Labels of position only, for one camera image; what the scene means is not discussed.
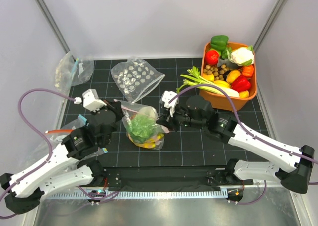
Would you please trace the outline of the green lettuce cabbage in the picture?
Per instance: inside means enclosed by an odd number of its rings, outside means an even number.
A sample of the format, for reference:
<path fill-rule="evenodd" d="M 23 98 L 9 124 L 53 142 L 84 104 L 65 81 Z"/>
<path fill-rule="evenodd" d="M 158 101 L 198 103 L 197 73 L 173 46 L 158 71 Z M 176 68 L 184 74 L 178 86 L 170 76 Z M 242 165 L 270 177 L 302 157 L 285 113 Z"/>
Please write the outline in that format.
<path fill-rule="evenodd" d="M 153 107 L 142 107 L 131 119 L 129 134 L 134 141 L 142 143 L 157 132 L 158 115 Z"/>

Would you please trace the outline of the pink-zipper zip bag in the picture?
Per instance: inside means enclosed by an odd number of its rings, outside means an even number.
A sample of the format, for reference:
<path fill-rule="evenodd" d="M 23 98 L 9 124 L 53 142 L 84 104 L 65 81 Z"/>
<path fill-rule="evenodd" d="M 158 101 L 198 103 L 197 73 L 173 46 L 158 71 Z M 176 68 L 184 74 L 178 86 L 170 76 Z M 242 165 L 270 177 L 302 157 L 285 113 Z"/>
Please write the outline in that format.
<path fill-rule="evenodd" d="M 160 150 L 164 145 L 168 130 L 156 123 L 157 111 L 147 105 L 121 100 L 122 118 L 126 135 L 136 146 L 144 149 Z"/>

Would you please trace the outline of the yellow banana bunch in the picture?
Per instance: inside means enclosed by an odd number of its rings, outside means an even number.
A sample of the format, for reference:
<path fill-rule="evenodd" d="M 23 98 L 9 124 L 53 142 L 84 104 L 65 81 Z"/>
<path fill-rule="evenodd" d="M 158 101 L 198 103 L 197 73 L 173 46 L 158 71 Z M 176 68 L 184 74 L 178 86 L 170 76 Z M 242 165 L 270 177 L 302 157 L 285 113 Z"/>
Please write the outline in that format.
<path fill-rule="evenodd" d="M 141 148 L 160 150 L 164 145 L 164 133 L 153 135 L 143 143 L 141 141 L 133 141 L 133 143 Z"/>

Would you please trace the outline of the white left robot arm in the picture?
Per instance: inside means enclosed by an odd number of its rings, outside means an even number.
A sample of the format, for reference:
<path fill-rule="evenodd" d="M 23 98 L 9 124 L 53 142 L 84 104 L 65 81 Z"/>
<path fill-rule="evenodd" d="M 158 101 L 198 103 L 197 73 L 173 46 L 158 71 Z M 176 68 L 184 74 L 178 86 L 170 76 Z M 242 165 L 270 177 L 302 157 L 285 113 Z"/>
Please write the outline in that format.
<path fill-rule="evenodd" d="M 16 215 L 36 208 L 45 198 L 67 188 L 100 186 L 106 171 L 89 156 L 111 142 L 124 114 L 120 101 L 103 101 L 82 127 L 72 130 L 49 154 L 18 174 L 0 177 L 1 198 Z"/>

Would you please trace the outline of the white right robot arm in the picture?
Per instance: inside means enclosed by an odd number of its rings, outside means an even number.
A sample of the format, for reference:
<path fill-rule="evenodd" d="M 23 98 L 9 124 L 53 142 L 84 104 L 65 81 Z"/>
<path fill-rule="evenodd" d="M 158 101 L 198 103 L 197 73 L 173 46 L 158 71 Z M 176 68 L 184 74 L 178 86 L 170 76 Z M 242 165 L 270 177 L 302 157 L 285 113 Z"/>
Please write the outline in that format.
<path fill-rule="evenodd" d="M 190 97 L 182 107 L 175 92 L 165 91 L 160 104 L 162 115 L 156 123 L 170 131 L 180 126 L 200 129 L 214 141 L 245 149 L 265 159 L 264 162 L 230 159 L 224 171 L 227 183 L 250 179 L 273 181 L 295 193 L 307 193 L 314 164 L 312 147 L 291 146 L 263 135 L 230 115 L 215 112 L 211 103 L 199 95 Z"/>

